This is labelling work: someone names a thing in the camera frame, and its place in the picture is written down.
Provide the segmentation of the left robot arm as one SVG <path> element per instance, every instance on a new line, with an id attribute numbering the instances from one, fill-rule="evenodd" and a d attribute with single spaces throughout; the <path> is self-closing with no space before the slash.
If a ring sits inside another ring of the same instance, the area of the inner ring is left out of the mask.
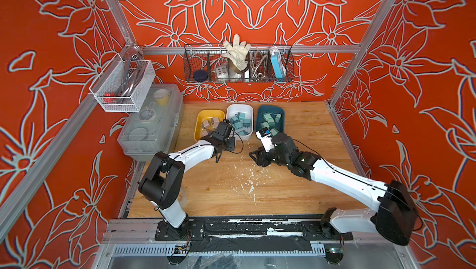
<path id="1" fill-rule="evenodd" d="M 184 174 L 203 161 L 215 158 L 219 162 L 223 151 L 234 151 L 235 143 L 233 126 L 229 120 L 223 120 L 215 130 L 184 150 L 170 154 L 158 152 L 138 183 L 138 191 L 160 212 L 170 228 L 184 234 L 188 229 L 188 215 L 178 200 Z"/>

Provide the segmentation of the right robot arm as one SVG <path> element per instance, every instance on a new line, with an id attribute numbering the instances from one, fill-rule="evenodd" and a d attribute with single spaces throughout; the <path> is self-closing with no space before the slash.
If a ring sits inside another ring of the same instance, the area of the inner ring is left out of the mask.
<path id="1" fill-rule="evenodd" d="M 360 210 L 328 210 L 328 221 L 339 233 L 378 233 L 389 242 L 407 246 L 420 219 L 416 204 L 403 183 L 374 181 L 340 168 L 317 151 L 300 151 L 296 140 L 269 129 L 256 132 L 261 147 L 251 152 L 257 165 L 285 166 L 295 176 L 332 187 L 365 205 Z"/>

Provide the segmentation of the green plug top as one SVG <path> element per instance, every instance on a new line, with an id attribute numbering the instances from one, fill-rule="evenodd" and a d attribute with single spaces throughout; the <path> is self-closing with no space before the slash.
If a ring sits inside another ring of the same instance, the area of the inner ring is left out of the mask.
<path id="1" fill-rule="evenodd" d="M 267 120 L 267 122 L 269 123 L 270 127 L 274 127 L 274 126 L 275 126 L 275 121 L 274 121 L 274 119 L 273 119 L 273 118 L 272 118 L 272 119 L 269 119 L 269 120 Z"/>

